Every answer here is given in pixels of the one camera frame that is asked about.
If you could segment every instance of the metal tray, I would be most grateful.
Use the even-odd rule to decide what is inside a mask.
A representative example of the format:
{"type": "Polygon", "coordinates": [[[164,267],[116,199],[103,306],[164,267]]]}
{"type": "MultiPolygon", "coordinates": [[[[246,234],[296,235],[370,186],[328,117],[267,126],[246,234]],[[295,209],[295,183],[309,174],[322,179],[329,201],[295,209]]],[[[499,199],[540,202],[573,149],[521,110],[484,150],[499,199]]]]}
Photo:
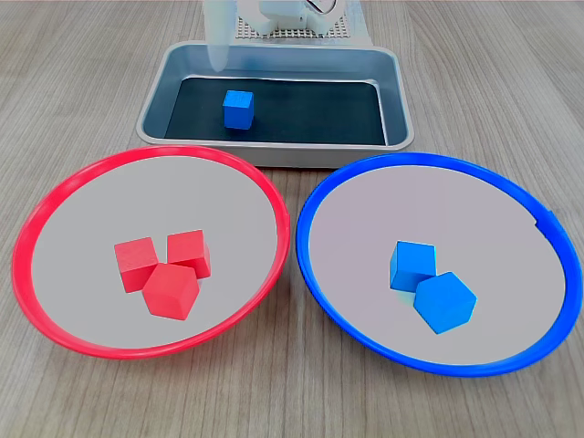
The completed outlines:
{"type": "Polygon", "coordinates": [[[330,168],[405,148],[412,121],[397,58],[378,47],[235,45],[226,69],[211,69],[204,42],[187,41],[165,53],[137,124],[151,144],[197,144],[231,152],[255,166],[330,168]],[[257,78],[289,81],[364,82],[378,93],[384,145],[216,141],[167,138],[166,132],[183,81],[187,78],[257,78]]]}

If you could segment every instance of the tray rim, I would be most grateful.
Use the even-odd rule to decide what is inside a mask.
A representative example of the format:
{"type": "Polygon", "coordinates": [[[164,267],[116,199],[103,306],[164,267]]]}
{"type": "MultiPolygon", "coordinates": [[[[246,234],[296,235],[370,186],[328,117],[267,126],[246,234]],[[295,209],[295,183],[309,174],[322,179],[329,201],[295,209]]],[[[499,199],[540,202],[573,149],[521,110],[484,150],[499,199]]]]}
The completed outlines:
{"type": "Polygon", "coordinates": [[[12,257],[12,284],[16,300],[29,322],[58,345],[102,359],[137,360],[178,353],[219,336],[236,325],[267,297],[280,278],[290,249],[290,216],[282,194],[255,166],[234,155],[201,146],[162,145],[124,151],[106,157],[73,173],[46,195],[30,213],[22,226],[12,257]],[[232,316],[208,330],[187,339],[141,349],[119,349],[101,346],[73,336],[55,323],[40,305],[32,280],[32,260],[45,224],[62,203],[80,187],[102,174],[131,162],[165,156],[186,156],[227,165],[251,179],[266,195],[276,220],[276,253],[266,279],[258,291],[232,316]]]}
{"type": "MultiPolygon", "coordinates": [[[[356,151],[356,152],[369,152],[369,153],[385,153],[388,151],[399,151],[407,146],[409,146],[414,139],[414,130],[412,127],[412,115],[408,106],[407,99],[405,97],[405,87],[403,84],[402,70],[400,68],[399,60],[397,56],[387,48],[375,47],[375,46],[333,46],[333,45],[323,45],[323,46],[305,46],[305,45],[295,45],[295,44],[261,44],[261,43],[251,43],[251,44],[237,44],[233,47],[269,47],[269,48],[280,48],[283,50],[288,49],[299,49],[299,50],[367,50],[367,51],[377,51],[384,55],[392,58],[395,66],[395,74],[398,81],[398,87],[400,90],[400,101],[403,108],[403,115],[405,118],[405,125],[407,130],[406,138],[394,145],[361,145],[361,144],[327,144],[327,143],[284,143],[284,142],[257,142],[257,141],[205,141],[205,140],[177,140],[177,139],[158,139],[151,137],[143,129],[143,122],[145,121],[146,114],[150,110],[152,100],[158,85],[160,83],[162,73],[167,65],[168,59],[171,53],[179,47],[184,46],[206,46],[204,41],[200,40],[189,40],[175,43],[168,47],[162,56],[162,62],[154,77],[154,81],[150,87],[146,100],[142,105],[140,115],[136,122],[136,132],[142,141],[149,144],[197,144],[205,147],[212,147],[216,149],[229,148],[230,151],[246,150],[246,149],[263,149],[266,148],[272,150],[284,150],[284,151],[356,151]]],[[[381,114],[383,113],[383,107],[380,103],[381,114]]]]}
{"type": "Polygon", "coordinates": [[[297,261],[302,276],[308,289],[318,304],[328,316],[344,331],[365,347],[375,351],[381,356],[394,360],[416,370],[440,374],[448,377],[490,377],[521,370],[530,366],[553,352],[570,334],[578,321],[582,307],[582,270],[578,254],[571,243],[567,232],[562,227],[557,217],[548,210],[533,195],[507,178],[489,171],[476,164],[456,158],[435,155],[425,152],[403,152],[399,154],[384,154],[359,160],[344,166],[321,182],[310,194],[302,211],[298,216],[296,232],[297,261]],[[565,296],[562,308],[554,324],[546,334],[533,345],[515,356],[486,364],[474,365],[448,365],[418,360],[410,356],[398,353],[380,343],[370,339],[365,334],[354,328],[344,317],[336,311],[320,290],[318,281],[312,271],[309,253],[309,237],[312,220],[320,204],[336,187],[359,176],[365,172],[394,166],[417,165],[449,169],[462,172],[493,185],[503,193],[514,198],[526,208],[536,219],[535,226],[550,242],[558,255],[564,270],[565,296]]]}

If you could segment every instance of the wood grain surface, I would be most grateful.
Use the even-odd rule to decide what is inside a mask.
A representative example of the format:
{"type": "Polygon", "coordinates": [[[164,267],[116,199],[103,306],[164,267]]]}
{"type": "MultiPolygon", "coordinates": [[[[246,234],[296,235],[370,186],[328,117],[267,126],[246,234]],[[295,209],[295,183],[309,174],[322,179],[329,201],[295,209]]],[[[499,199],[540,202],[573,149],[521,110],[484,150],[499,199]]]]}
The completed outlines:
{"type": "MultiPolygon", "coordinates": [[[[584,4],[366,2],[401,61],[416,138],[553,209],[584,259],[584,4]]],[[[82,166],[140,147],[163,51],[203,38],[189,2],[0,2],[1,437],[581,437],[584,324],[502,377],[447,379],[385,360],[308,293],[294,248],[269,297],[201,347],[83,357],[25,319],[11,255],[26,217],[82,166]]],[[[326,172],[267,170],[293,224],[326,172]]]]}

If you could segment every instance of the blue cube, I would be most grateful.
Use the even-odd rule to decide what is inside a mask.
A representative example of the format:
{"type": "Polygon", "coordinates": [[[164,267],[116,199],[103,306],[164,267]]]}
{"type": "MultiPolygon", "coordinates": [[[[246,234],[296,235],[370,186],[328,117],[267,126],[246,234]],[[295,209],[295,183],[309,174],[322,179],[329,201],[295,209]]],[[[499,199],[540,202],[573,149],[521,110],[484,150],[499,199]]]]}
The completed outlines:
{"type": "Polygon", "coordinates": [[[227,91],[223,102],[224,125],[233,130],[249,130],[254,119],[254,93],[227,91]]]}
{"type": "Polygon", "coordinates": [[[452,272],[422,281],[413,306],[436,334],[467,323],[475,309],[475,294],[452,272]]]}
{"type": "Polygon", "coordinates": [[[390,261],[390,287],[415,292],[418,284],[436,275],[436,249],[432,245],[398,242],[390,261]]]}

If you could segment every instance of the cube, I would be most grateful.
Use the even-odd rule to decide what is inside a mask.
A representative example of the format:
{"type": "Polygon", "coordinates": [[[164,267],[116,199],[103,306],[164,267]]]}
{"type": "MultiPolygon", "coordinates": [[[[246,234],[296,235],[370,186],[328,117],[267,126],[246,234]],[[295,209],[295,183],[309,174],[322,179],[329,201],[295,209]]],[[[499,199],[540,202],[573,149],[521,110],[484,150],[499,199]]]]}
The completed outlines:
{"type": "Polygon", "coordinates": [[[436,334],[462,326],[475,309],[475,294],[452,272],[422,281],[413,306],[436,334]]]}
{"type": "Polygon", "coordinates": [[[114,245],[121,282],[126,293],[141,290],[158,265],[154,243],[149,237],[114,245]]]}
{"type": "Polygon", "coordinates": [[[390,287],[415,292],[418,284],[436,275],[436,250],[432,245],[398,242],[390,261],[390,287]]]}
{"type": "Polygon", "coordinates": [[[211,276],[211,257],[203,230],[169,235],[167,261],[173,265],[192,267],[199,279],[211,276]]]}
{"type": "Polygon", "coordinates": [[[224,125],[233,130],[249,130],[254,119],[254,93],[227,91],[223,102],[224,125]]]}
{"type": "Polygon", "coordinates": [[[153,315],[185,320],[199,295],[199,282],[191,267],[159,263],[142,294],[153,315]]]}

